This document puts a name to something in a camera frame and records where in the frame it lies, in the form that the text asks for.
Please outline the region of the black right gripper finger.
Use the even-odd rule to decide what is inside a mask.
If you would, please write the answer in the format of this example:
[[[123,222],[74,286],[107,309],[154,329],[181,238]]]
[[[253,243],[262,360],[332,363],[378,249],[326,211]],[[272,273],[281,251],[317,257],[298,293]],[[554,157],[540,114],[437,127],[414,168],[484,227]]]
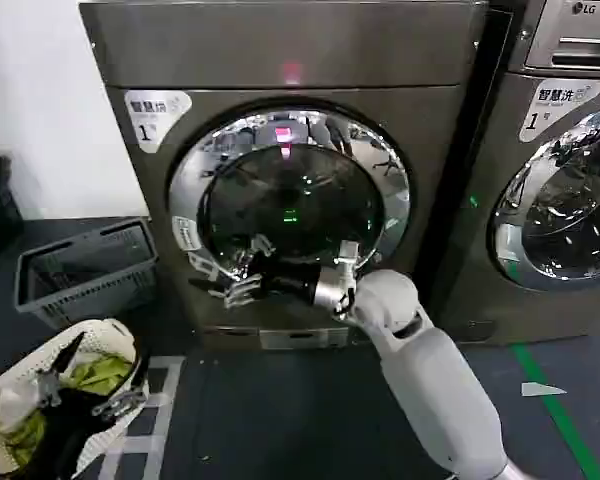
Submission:
[[[237,308],[259,299],[262,294],[261,277],[247,277],[231,284],[224,293],[224,306]]]
[[[246,274],[248,267],[254,259],[260,255],[271,257],[274,254],[274,245],[266,235],[254,235],[247,240],[247,243],[238,246],[231,258],[235,264],[235,271],[238,274]]]

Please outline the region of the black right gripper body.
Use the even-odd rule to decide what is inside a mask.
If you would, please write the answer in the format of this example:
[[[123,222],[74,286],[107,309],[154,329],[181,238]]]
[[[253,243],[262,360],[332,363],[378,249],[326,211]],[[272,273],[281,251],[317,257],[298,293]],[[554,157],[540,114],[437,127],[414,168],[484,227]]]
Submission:
[[[274,256],[256,256],[253,274],[260,276],[262,294],[290,294],[311,305],[321,273],[317,263],[293,263]]]

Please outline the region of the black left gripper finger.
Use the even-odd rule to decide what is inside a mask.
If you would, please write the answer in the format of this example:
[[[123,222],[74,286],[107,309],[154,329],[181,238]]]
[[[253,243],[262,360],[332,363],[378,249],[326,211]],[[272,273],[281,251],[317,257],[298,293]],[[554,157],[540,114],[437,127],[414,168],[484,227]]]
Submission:
[[[136,367],[133,370],[129,388],[111,396],[104,403],[95,406],[91,410],[93,417],[100,419],[119,419],[134,410],[146,401],[144,384],[149,369],[149,351],[145,350],[139,356]]]
[[[46,370],[38,370],[37,380],[39,408],[57,407],[61,404],[60,389],[62,382],[60,375],[65,372],[74,356],[76,355],[85,333],[81,332],[67,346],[63,347],[53,360],[51,366]]]

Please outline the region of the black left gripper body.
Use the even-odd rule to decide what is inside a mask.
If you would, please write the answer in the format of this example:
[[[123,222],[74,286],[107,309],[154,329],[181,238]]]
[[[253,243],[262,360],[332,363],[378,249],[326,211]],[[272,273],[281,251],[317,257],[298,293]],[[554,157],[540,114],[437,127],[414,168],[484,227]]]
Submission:
[[[100,395],[64,387],[59,398],[57,406],[46,408],[46,440],[51,446],[65,446],[74,437],[85,442],[101,431],[101,421],[93,414]]]

